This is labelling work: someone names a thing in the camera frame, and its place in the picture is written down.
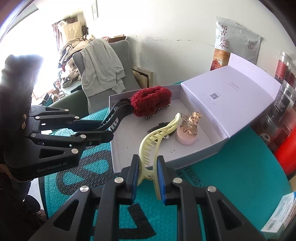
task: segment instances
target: package with chinese text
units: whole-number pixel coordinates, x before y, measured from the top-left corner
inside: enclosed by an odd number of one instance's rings
[[[211,70],[226,66],[230,53],[256,64],[261,36],[232,21],[217,17],[216,42]]]

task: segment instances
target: teal mat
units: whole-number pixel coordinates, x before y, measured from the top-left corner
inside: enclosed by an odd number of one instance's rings
[[[107,109],[85,119],[103,120]],[[55,135],[69,136],[63,129]],[[80,185],[95,187],[114,177],[110,144],[84,151],[80,166],[44,178],[49,217]],[[178,176],[199,187],[215,185],[261,230],[283,195],[291,187],[281,166],[251,128],[232,137],[219,153],[177,171]],[[137,189],[135,205],[120,206],[120,238],[148,241],[176,240],[175,206],[157,201],[153,183],[144,181]]]

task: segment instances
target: qr code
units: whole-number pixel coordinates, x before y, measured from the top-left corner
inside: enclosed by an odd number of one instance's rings
[[[210,96],[211,96],[213,99],[217,99],[217,98],[219,97],[216,93],[211,94]]]

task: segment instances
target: gray chair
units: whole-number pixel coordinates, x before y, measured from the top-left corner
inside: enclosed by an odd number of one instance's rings
[[[128,55],[129,42],[127,40],[121,40],[115,43],[110,43],[110,46],[114,49],[124,68],[124,73],[126,74],[126,76],[122,78],[122,81],[124,83],[126,91],[140,89],[140,86],[138,85],[131,70],[131,64]],[[85,70],[81,53],[75,53],[73,55],[73,60],[81,76],[83,71]],[[115,94],[115,91],[109,89],[94,96],[87,97],[89,114],[95,113],[103,108],[108,107],[109,96]]]

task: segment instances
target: pink round base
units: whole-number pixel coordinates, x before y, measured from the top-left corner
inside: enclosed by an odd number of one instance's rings
[[[195,142],[197,135],[191,135],[188,132],[183,132],[183,127],[178,127],[176,137],[181,144],[190,145]]]

